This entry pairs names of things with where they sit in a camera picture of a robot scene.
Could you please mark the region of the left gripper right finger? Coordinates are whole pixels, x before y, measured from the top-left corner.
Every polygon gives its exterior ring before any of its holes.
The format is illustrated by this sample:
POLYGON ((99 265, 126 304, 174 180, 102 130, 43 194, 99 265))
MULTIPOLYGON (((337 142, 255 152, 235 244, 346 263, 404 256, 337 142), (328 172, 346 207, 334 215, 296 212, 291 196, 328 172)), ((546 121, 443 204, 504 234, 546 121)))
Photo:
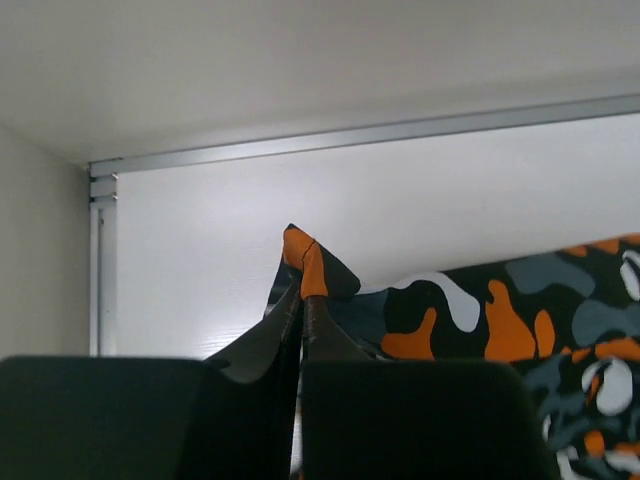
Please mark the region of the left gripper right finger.
POLYGON ((331 318, 321 296, 304 300, 303 349, 307 363, 372 360, 331 318))

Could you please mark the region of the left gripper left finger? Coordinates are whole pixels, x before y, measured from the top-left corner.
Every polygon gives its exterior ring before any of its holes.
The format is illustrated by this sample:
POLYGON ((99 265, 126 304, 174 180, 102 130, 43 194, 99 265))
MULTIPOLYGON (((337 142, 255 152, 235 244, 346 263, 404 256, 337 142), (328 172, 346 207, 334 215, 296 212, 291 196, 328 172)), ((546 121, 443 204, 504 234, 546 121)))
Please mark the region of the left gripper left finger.
POLYGON ((261 321, 204 363, 239 384, 262 378, 280 357, 299 350, 301 340, 300 285, 294 282, 261 321))

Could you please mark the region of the orange camouflage shorts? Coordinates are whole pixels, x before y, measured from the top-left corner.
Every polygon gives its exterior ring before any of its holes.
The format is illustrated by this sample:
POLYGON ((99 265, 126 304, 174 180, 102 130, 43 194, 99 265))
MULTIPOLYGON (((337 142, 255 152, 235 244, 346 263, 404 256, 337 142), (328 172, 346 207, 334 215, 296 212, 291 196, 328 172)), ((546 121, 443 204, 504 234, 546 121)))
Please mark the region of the orange camouflage shorts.
POLYGON ((639 475, 639 238, 365 287, 296 226, 281 267, 376 360, 481 359, 524 378, 564 479, 639 475))

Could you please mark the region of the aluminium table edge rail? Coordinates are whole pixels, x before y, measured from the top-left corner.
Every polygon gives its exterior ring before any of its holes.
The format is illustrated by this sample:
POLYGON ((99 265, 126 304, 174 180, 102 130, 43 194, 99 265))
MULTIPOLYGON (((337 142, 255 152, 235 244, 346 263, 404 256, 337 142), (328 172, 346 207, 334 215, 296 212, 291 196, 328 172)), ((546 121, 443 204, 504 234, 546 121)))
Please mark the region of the aluminium table edge rail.
POLYGON ((95 162, 90 351, 204 357, 294 224, 369 286, 639 229, 635 94, 95 162))

